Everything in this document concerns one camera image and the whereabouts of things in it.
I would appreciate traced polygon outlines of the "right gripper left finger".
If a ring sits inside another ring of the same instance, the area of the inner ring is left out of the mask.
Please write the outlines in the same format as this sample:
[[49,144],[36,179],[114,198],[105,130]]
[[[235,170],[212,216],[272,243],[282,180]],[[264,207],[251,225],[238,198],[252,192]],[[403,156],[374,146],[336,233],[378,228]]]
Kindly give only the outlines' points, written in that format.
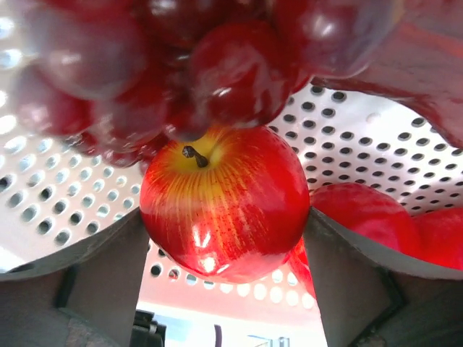
[[2,346],[128,346],[148,234],[138,209],[1,274]]

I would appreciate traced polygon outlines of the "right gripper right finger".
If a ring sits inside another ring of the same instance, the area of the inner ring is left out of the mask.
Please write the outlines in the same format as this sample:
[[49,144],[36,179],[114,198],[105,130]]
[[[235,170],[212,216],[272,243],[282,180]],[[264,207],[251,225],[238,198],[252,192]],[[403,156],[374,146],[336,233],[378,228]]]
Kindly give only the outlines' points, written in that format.
[[315,208],[303,236],[328,346],[462,345],[462,271],[385,247]]

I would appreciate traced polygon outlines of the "red apple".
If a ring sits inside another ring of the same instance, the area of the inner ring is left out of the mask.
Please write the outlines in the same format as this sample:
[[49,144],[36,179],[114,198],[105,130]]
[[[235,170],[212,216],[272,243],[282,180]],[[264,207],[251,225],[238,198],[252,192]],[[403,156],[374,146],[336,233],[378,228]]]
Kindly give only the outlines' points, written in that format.
[[462,208],[411,216],[378,190],[358,183],[332,184],[311,194],[311,205],[337,223],[403,254],[462,269]]
[[284,264],[309,207],[299,158],[265,126],[213,127],[190,144],[171,141],[140,190],[153,242],[183,270],[219,283],[250,283]]

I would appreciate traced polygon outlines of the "dark red grape bunch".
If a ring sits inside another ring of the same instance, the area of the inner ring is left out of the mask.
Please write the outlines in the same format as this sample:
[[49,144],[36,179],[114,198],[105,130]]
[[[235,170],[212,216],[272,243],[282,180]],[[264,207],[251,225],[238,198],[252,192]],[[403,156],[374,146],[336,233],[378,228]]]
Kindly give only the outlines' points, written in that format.
[[401,1],[8,1],[32,60],[12,84],[28,131],[127,167],[165,138],[261,127],[315,76],[352,77]]

